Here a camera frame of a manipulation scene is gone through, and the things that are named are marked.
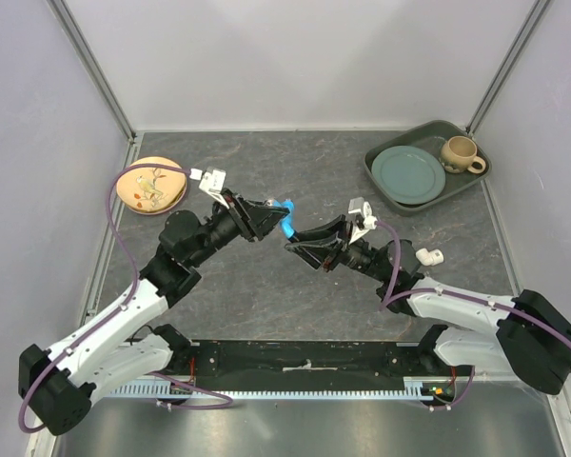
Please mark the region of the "blue water faucet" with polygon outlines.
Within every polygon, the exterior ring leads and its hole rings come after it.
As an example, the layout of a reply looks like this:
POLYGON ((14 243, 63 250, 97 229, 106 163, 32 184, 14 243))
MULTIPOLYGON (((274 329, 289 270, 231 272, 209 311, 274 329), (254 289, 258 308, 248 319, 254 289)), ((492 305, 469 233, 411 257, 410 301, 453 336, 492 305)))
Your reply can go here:
POLYGON ((292 241, 296 234, 296 230, 293 227, 294 203, 289 199, 285 199, 282 202, 276 199, 269 199, 266 203, 270 206, 287 209, 288 214, 280 221, 280 228, 285 238, 292 241))

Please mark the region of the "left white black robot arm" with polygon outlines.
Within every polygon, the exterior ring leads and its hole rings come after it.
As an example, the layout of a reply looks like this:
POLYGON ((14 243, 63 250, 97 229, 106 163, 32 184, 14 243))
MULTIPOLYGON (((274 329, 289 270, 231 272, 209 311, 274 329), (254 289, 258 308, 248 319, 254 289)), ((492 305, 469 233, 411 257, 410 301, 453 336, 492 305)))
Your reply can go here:
POLYGON ((288 214, 284 204, 250 201, 229 189, 205 219, 184 209, 170 214, 154 256, 133 271, 119 298, 49 348, 31 345, 21 353, 21 430, 32 431, 25 422, 32 411, 41 422, 36 431, 65 434, 115 389, 163 369, 186 370, 190 343, 173 326, 159 327, 136 343, 127 338, 187 296, 201 279, 198 267, 221 248, 238 237, 263 240, 288 214))

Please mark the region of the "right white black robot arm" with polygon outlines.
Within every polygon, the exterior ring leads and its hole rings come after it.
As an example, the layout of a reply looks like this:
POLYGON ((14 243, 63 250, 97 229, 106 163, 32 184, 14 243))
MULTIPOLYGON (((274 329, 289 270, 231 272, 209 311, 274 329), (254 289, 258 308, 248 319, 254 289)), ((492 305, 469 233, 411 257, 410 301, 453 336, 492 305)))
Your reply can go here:
POLYGON ((344 216, 298 231, 281 224, 286 250, 312 268, 345 266, 380 282, 381 306, 393 313, 434 319, 417 350, 419 368, 431 375, 448 366, 470 366, 489 374, 513 374, 550 395, 571 375, 571 323, 541 294, 482 294, 455 288, 420 273, 420 260, 407 240, 390 233, 381 248, 364 235, 385 222, 363 226, 344 216))

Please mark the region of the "white pvc elbow right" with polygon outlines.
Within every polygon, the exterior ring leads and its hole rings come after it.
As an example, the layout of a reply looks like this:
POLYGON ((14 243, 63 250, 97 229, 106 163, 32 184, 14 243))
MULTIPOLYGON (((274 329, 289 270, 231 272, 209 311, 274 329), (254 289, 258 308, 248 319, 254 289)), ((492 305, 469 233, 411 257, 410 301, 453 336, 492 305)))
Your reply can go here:
POLYGON ((421 248, 415 253, 418 261, 425 267, 434 267, 444 262, 443 253, 439 249, 421 248))

